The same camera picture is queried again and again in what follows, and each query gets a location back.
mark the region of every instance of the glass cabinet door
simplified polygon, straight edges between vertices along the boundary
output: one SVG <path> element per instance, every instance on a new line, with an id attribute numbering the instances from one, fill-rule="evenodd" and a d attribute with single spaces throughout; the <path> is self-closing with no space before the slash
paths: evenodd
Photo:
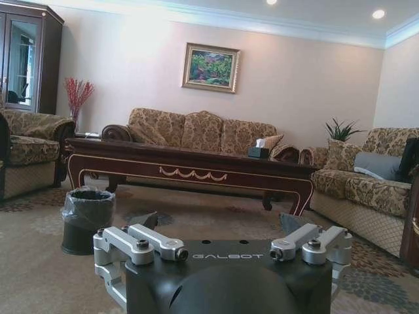
<path id="1" fill-rule="evenodd" d="M 0 13 L 0 56 L 4 54 L 5 51 L 5 26 L 6 26 L 6 14 Z M 3 91 L 3 60 L 0 62 L 0 92 Z"/>
<path id="2" fill-rule="evenodd" d="M 7 107 L 36 111 L 40 19 L 8 14 L 6 20 L 3 97 Z"/>

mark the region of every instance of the screw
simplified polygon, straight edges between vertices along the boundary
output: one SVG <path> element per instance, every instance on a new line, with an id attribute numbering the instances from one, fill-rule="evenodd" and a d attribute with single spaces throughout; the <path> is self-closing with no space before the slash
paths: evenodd
<path id="1" fill-rule="evenodd" d="M 272 257 L 274 260 L 280 260 L 283 256 L 282 251 L 275 251 L 275 250 L 271 250 L 269 252 L 269 256 Z"/>
<path id="2" fill-rule="evenodd" d="M 144 240 L 144 239 L 139 240 L 139 241 L 137 241 L 137 247 L 139 249 L 148 249 L 149 242 L 147 240 Z"/>
<path id="3" fill-rule="evenodd" d="M 311 241 L 308 242 L 308 245 L 312 248 L 312 249 L 320 249 L 321 243 L 319 240 L 313 239 Z"/>
<path id="4" fill-rule="evenodd" d="M 186 260 L 188 258 L 189 252 L 185 249 L 179 249 L 176 252 L 177 260 Z"/>

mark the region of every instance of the wooden coffee table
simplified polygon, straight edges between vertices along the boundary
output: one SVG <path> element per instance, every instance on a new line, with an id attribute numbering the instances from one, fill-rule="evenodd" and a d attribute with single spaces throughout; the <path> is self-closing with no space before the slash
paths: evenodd
<path id="1" fill-rule="evenodd" d="M 248 158 L 160 147 L 124 141 L 68 139 L 67 168 L 71 186 L 84 185 L 84 174 L 109 176 L 110 191 L 127 176 L 182 181 L 196 184 L 238 187 L 264 192 L 264 208 L 271 210 L 270 197 L 276 192 L 295 197 L 290 213 L 300 216 L 310 202 L 313 185 L 310 174 L 316 168 Z"/>

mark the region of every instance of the trash can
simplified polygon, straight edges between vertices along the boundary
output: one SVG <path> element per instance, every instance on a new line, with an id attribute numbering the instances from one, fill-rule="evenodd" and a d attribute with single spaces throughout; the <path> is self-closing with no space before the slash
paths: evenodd
<path id="1" fill-rule="evenodd" d="M 114 193 L 89 186 L 68 192 L 62 209 L 62 251 L 74 255 L 93 254 L 93 236 L 98 229 L 112 225 L 114 212 Z"/>

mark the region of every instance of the metal bracket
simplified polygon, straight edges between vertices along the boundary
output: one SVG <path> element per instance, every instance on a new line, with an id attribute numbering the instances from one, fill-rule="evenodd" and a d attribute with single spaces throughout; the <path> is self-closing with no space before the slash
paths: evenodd
<path id="1" fill-rule="evenodd" d="M 283 239 L 272 241 L 270 255 L 274 260 L 295 258 L 302 248 L 302 259 L 310 265 L 332 262 L 332 301 L 339 292 L 339 283 L 349 270 L 352 253 L 352 235 L 347 229 L 333 226 L 323 231 L 315 224 L 305 224 Z"/>
<path id="2" fill-rule="evenodd" d="M 165 260 L 186 260 L 188 251 L 179 239 L 170 239 L 140 224 L 98 230 L 93 237 L 95 273 L 105 281 L 109 295 L 126 311 L 126 287 L 115 262 L 130 259 L 135 265 L 150 264 L 156 250 Z"/>
<path id="3" fill-rule="evenodd" d="M 319 236 L 320 227 L 315 224 L 305 224 L 292 234 L 282 239 L 275 239 L 270 245 L 270 256 L 283 262 L 293 260 L 295 253 L 308 241 Z"/>

